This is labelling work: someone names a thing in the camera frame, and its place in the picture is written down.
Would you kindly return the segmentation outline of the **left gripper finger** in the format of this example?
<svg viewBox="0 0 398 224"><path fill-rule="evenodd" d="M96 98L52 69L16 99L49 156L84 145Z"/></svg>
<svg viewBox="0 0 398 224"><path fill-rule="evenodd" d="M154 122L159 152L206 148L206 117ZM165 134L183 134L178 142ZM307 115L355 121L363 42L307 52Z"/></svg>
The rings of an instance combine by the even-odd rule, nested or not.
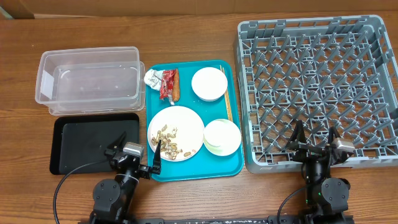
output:
<svg viewBox="0 0 398 224"><path fill-rule="evenodd" d="M161 173L161 156L160 156L161 143L162 143L162 141L159 140L156 150L155 150L152 171L151 171L153 174L157 174L157 175L159 175Z"/></svg>
<svg viewBox="0 0 398 224"><path fill-rule="evenodd" d="M108 149L112 151L122 151L124 142L126 140L127 133L124 131L120 137L118 137L115 141L113 141L109 146Z"/></svg>

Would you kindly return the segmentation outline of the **orange carrot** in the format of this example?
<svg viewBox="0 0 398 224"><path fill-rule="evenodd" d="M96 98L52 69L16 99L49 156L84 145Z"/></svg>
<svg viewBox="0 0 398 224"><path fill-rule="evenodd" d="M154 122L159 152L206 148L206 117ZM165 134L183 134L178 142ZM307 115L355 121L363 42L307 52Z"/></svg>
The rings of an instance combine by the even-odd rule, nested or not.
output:
<svg viewBox="0 0 398 224"><path fill-rule="evenodd" d="M180 99L180 74L179 70L175 69L174 75L174 85L172 90L172 100L173 102L177 102Z"/></svg>

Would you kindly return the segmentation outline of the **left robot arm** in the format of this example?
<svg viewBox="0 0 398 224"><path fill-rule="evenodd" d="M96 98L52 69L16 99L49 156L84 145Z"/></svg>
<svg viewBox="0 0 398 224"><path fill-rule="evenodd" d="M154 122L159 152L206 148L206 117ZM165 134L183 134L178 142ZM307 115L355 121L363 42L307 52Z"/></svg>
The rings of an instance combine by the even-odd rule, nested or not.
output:
<svg viewBox="0 0 398 224"><path fill-rule="evenodd" d="M90 223L139 223L129 213L131 201L140 179L150 179L161 172L161 141L156 144L153 164L141 164L144 146L126 141L125 132L108 145L104 154L117 172L115 178L104 179L93 189L94 207Z"/></svg>

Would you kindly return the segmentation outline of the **wooden chopstick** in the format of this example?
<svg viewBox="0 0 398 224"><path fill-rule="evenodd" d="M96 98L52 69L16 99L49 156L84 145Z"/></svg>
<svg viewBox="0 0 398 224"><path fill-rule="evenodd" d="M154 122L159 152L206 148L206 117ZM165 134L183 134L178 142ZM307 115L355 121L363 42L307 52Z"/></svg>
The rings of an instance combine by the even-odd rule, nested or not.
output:
<svg viewBox="0 0 398 224"><path fill-rule="evenodd" d="M220 70L225 74L225 70L221 65L220 65ZM228 92L228 79L227 79L227 89L224 93L224 99L225 99L225 103L226 103L226 111L227 111L227 115L228 115L228 120L233 122L233 115L232 115L232 111L231 111L231 104L230 104L229 92Z"/></svg>
<svg viewBox="0 0 398 224"><path fill-rule="evenodd" d="M224 98L225 98L225 103L226 103L226 111L227 111L228 119L231 122L233 122L233 114L232 114L232 110L231 110L231 103L230 103L230 100L229 100L228 89L226 89L226 91L224 93Z"/></svg>

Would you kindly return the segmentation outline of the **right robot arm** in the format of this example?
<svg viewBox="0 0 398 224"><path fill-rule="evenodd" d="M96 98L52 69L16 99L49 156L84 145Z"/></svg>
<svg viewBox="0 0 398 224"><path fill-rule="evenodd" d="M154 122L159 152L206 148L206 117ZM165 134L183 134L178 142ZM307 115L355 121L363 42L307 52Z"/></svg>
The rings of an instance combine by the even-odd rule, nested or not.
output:
<svg viewBox="0 0 398 224"><path fill-rule="evenodd" d="M305 186L291 193L280 205L277 222L282 223L281 211L286 202L301 191L306 193L307 208L287 218L287 223L353 223L353 217L344 215L348 210L350 183L331 176L331 167L342 164L354 154L354 144L340 136L337 129L329 129L325 146L307 143L303 122L297 121L286 144L294 151L293 161L300 162Z"/></svg>

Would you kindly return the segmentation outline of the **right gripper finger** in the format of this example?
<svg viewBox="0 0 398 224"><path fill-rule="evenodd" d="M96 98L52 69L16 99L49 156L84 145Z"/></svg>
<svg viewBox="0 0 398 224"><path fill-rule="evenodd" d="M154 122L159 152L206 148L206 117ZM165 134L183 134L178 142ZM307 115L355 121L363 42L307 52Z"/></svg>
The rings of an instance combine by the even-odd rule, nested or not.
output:
<svg viewBox="0 0 398 224"><path fill-rule="evenodd" d="M298 120L296 122L295 129L294 129L294 131L292 133L292 141L293 142L301 142L301 143L304 143L304 144L307 143L302 120Z"/></svg>
<svg viewBox="0 0 398 224"><path fill-rule="evenodd" d="M327 149L336 148L338 141L340 140L340 134L335 127L331 127L328 133L328 142L326 144Z"/></svg>

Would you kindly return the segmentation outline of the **white bowl with green rim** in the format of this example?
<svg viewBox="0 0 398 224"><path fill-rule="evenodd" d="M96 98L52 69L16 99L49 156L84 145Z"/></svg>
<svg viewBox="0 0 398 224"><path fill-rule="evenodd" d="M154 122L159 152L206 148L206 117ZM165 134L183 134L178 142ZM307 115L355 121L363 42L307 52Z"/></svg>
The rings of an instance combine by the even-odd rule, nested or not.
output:
<svg viewBox="0 0 398 224"><path fill-rule="evenodd" d="M238 126L228 119L216 119L205 126L204 145L216 156L230 156L241 149Z"/></svg>

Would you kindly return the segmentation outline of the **white cup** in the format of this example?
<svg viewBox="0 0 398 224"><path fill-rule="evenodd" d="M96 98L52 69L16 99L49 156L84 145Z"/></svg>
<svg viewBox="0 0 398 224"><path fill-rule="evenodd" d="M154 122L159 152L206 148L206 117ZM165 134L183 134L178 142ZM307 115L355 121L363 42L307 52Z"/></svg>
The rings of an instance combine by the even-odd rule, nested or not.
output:
<svg viewBox="0 0 398 224"><path fill-rule="evenodd" d="M192 78L192 90L204 101L215 101L224 95L228 87L226 75L217 68L199 69Z"/></svg>

